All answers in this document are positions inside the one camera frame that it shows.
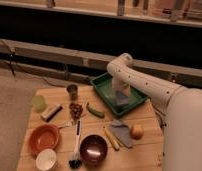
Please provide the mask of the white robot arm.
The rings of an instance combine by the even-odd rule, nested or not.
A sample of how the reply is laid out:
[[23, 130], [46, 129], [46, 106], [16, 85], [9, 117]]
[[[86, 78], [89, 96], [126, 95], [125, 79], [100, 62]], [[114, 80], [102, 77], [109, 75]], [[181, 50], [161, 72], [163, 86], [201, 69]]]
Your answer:
[[123, 53], [107, 64], [112, 86], [128, 84], [166, 108], [162, 171], [202, 171], [202, 90], [132, 69], [133, 58]]

